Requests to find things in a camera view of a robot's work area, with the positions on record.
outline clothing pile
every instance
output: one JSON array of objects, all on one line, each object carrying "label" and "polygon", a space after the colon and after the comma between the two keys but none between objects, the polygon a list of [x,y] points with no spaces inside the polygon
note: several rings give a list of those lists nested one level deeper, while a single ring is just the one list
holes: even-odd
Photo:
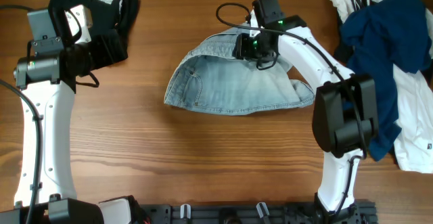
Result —
[{"label": "clothing pile", "polygon": [[127,59],[128,35],[138,14],[139,0],[50,0],[48,9],[63,12],[81,4],[91,13],[90,37],[102,36],[115,62]]},{"label": "clothing pile", "polygon": [[421,0],[331,1],[341,24],[334,57],[375,81],[371,156],[381,160],[394,148],[402,170],[433,173],[433,15]]}]

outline black fabric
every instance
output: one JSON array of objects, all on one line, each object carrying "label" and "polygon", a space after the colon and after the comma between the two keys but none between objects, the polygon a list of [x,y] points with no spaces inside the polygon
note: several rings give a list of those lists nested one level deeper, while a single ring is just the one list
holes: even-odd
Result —
[{"label": "black fabric", "polygon": [[363,3],[361,2],[361,0],[357,0],[357,3],[359,3],[359,9],[367,7],[367,6],[363,5]]},{"label": "black fabric", "polygon": [[432,81],[432,77],[433,77],[433,59],[432,59],[432,64],[430,64],[430,67],[427,68],[424,71],[421,71],[422,75],[424,76],[424,78],[426,78],[427,80],[427,84],[431,84]]},{"label": "black fabric", "polygon": [[139,0],[122,0],[122,15],[116,27],[121,37],[127,38],[138,15]]},{"label": "black fabric", "polygon": [[128,58],[128,53],[126,52],[127,43],[115,30],[108,30],[100,37],[100,42],[102,42],[106,50],[109,51],[108,55],[113,62],[123,61]]},{"label": "black fabric", "polygon": [[49,9],[68,10],[77,5],[83,4],[89,8],[92,15],[93,26],[89,29],[91,37],[102,35],[105,31],[114,28],[119,22],[119,1],[114,0],[111,5],[100,0],[50,0]]},{"label": "black fabric", "polygon": [[338,25],[338,36],[340,38],[340,43],[338,44],[336,50],[334,51],[334,58],[337,61],[346,64],[347,61],[349,61],[349,58],[353,55],[353,48],[351,46],[344,44],[344,42],[342,42],[340,27],[341,25],[343,25],[343,22],[341,21],[338,12],[337,12],[337,25]]},{"label": "black fabric", "polygon": [[363,7],[367,7],[368,6],[368,1],[367,0],[361,0],[361,3],[363,4]]},{"label": "black fabric", "polygon": [[50,0],[49,8],[67,10],[83,4],[90,9],[92,15],[93,26],[89,29],[91,37],[103,35],[107,30],[115,28],[126,40],[138,14],[139,0],[122,1],[121,15],[120,0],[113,0],[110,5],[100,0]]}]

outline cable clip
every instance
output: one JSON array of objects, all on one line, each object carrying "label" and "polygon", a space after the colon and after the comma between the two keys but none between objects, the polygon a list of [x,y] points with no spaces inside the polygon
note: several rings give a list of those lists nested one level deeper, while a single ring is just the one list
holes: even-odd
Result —
[{"label": "cable clip", "polygon": [[34,122],[34,121],[42,121],[42,120],[43,120],[43,115],[33,116],[32,117],[32,122]]},{"label": "cable clip", "polygon": [[191,206],[189,204],[181,205],[181,219],[184,224],[188,224],[191,221]]},{"label": "cable clip", "polygon": [[265,202],[260,202],[256,205],[257,213],[263,224],[271,224],[269,220],[269,210]]},{"label": "cable clip", "polygon": [[30,184],[30,190],[37,191],[42,188],[42,182],[40,182],[36,187],[33,187],[33,184]]}]

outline denim seam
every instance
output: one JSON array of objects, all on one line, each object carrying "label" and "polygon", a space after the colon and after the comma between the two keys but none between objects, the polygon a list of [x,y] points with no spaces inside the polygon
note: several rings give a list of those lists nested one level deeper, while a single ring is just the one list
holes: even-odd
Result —
[{"label": "denim seam", "polygon": [[183,106],[186,106],[185,102],[183,102],[183,98],[185,97],[185,93],[187,92],[187,88],[188,88],[188,84],[189,84],[189,80],[190,80],[190,77],[187,77],[187,78],[188,78],[188,80],[185,84],[185,88],[183,89],[182,96],[180,97],[179,102],[177,103],[178,107],[181,107],[181,103],[183,104]]},{"label": "denim seam", "polygon": [[298,80],[298,81],[301,82],[303,85],[305,85],[305,87],[306,87],[309,91],[311,91],[311,93],[313,93],[313,95],[314,95],[313,88],[311,88],[310,85],[308,85],[308,84],[306,84],[306,83],[304,83],[304,82],[302,82],[302,81],[300,81],[300,80]]},{"label": "denim seam", "polygon": [[266,106],[255,106],[252,108],[246,108],[246,109],[237,109],[237,110],[228,110],[228,109],[222,109],[222,108],[211,108],[211,107],[202,107],[202,106],[186,106],[185,108],[199,108],[202,110],[209,110],[209,111],[215,111],[215,112],[230,112],[230,113],[236,113],[236,112],[248,112],[251,110],[257,111],[258,109],[264,110],[267,108],[286,108],[288,106],[296,106],[300,107],[305,104],[309,104],[310,102],[314,101],[314,97],[310,99],[306,99],[303,102],[299,103],[282,103],[282,104],[272,104],[272,105],[266,105]]},{"label": "denim seam", "polygon": [[175,81],[173,81],[173,83],[171,83],[171,88],[170,88],[170,91],[167,93],[166,100],[170,97],[171,91],[173,90],[173,87],[175,87],[175,85],[176,85],[177,78],[179,78],[179,73],[180,73],[180,71],[178,71],[178,73],[176,74]]},{"label": "denim seam", "polygon": [[200,55],[192,55],[190,58],[187,59],[187,61],[189,61],[192,58],[198,58],[198,57],[204,56],[204,55],[215,57],[215,58],[223,58],[223,59],[226,59],[226,60],[239,60],[239,59],[233,57],[232,55],[228,58],[228,57],[225,57],[225,56],[222,56],[222,55],[214,55],[214,54],[209,54],[209,53],[203,53],[203,54],[200,54]]},{"label": "denim seam", "polygon": [[229,32],[227,32],[227,33],[219,33],[219,34],[215,34],[215,35],[211,35],[211,36],[209,36],[208,38],[206,38],[206,39],[204,39],[204,41],[207,41],[207,40],[209,40],[210,38],[213,38],[213,37],[217,37],[217,36],[219,36],[219,35],[238,35],[237,33],[229,33]]},{"label": "denim seam", "polygon": [[198,79],[198,93],[196,96],[196,100],[194,102],[194,105],[198,105],[198,100],[202,94],[202,89],[203,89],[203,84],[202,84],[202,79],[200,78],[200,76],[195,76]]}]

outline wood grain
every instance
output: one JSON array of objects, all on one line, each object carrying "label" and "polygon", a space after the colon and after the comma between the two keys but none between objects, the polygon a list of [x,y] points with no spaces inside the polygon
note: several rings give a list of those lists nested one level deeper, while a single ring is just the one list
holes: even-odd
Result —
[{"label": "wood grain", "polygon": [[[0,0],[45,7],[49,0]],[[184,55],[225,30],[214,16],[223,2],[141,0],[129,59],[95,71],[99,89],[79,87],[71,118],[71,166],[80,200],[133,194],[143,204],[309,201],[321,180],[323,153],[311,132],[313,107],[216,116],[163,104]],[[424,0],[433,7],[433,0]],[[279,0],[306,20],[328,51],[338,43],[328,0]],[[243,12],[223,13],[241,22]],[[12,71],[31,39],[24,12],[0,12],[0,77]],[[292,78],[300,78],[295,71]],[[0,88],[0,211],[13,205],[22,160],[20,100]],[[375,201],[380,223],[428,223],[433,176],[398,169],[391,157],[361,163],[355,194]]]}]

